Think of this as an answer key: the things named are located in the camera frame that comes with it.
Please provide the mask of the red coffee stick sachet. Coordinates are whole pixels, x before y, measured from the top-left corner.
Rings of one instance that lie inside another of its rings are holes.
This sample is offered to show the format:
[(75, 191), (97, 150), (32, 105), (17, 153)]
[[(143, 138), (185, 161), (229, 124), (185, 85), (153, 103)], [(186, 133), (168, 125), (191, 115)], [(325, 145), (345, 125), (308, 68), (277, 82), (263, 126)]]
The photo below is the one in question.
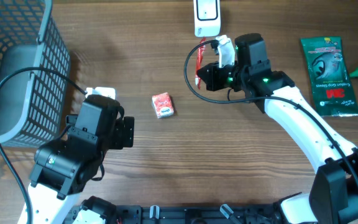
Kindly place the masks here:
[(195, 85), (198, 89), (201, 88), (201, 78), (198, 76), (198, 70), (201, 68), (201, 63), (203, 61), (203, 54), (205, 51), (205, 46), (201, 46), (197, 50), (197, 59), (196, 59), (196, 69), (195, 69)]

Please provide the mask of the small red white candy pack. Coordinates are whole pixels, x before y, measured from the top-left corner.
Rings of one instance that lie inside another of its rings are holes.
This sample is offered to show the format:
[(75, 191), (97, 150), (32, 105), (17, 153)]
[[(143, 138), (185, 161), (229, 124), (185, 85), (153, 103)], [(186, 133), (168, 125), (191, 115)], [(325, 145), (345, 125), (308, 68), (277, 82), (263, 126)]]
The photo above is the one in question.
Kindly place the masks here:
[(170, 95), (165, 92), (152, 97), (152, 105), (158, 119), (172, 116), (174, 114)]

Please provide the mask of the dark green snack bag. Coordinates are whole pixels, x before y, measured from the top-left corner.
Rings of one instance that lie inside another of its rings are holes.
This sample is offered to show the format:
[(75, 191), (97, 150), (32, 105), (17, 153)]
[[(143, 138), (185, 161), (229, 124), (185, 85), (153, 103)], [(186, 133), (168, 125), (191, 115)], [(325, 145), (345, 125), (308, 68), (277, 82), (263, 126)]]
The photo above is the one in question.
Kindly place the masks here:
[(303, 47), (311, 93), (320, 116), (358, 116), (358, 104), (338, 36), (300, 40)]

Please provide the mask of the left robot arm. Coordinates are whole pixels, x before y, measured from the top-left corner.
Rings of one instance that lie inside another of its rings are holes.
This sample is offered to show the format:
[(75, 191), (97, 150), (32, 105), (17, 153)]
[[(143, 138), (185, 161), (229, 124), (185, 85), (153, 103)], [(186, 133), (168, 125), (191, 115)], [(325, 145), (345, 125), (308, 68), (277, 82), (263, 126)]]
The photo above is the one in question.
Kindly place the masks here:
[(107, 96), (90, 95), (80, 112), (66, 117), (64, 134), (41, 145), (29, 179), (30, 207), (19, 223), (62, 223), (88, 181), (99, 181), (110, 149), (132, 147), (134, 121), (121, 104)]

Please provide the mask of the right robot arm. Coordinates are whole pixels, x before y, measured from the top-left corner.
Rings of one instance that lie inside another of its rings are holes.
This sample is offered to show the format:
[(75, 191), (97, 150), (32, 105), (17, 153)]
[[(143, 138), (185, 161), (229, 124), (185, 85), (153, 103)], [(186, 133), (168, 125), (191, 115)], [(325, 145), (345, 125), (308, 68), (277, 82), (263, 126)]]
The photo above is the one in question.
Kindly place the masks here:
[(243, 91), (295, 141), (315, 171), (312, 188), (278, 203), (282, 223), (350, 223), (358, 219), (358, 148), (305, 101), (294, 81), (273, 71), (258, 33), (209, 41), (219, 57), (199, 68), (207, 90)]

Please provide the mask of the white barcode scanner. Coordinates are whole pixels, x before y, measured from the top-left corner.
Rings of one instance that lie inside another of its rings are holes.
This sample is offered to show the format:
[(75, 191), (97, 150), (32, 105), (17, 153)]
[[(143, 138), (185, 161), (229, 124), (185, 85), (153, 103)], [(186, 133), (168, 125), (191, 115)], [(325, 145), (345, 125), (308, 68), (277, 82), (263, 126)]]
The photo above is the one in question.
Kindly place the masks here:
[(221, 30), (220, 0), (193, 0), (195, 36), (216, 37)]

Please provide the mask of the grey plastic mesh basket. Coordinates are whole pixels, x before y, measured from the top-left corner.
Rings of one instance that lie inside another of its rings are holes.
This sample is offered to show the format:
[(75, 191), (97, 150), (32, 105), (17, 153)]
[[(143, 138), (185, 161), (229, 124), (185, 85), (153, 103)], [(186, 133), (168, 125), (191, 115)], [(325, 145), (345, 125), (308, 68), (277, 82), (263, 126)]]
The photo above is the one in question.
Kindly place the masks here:
[(52, 17), (51, 1), (0, 1), (0, 142), (39, 147), (58, 136), (70, 54)]

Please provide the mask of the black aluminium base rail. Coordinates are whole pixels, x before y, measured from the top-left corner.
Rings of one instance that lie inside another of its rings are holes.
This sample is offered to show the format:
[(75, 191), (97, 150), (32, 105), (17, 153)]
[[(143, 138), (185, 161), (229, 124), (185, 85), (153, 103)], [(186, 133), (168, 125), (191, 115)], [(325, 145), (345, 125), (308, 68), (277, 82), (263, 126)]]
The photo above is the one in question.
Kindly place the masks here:
[(111, 223), (122, 224), (191, 224), (191, 223), (285, 223), (286, 221), (273, 205), (249, 205), (232, 207), (232, 217), (228, 218), (219, 207), (160, 207), (159, 214), (150, 217), (150, 207), (119, 205)]

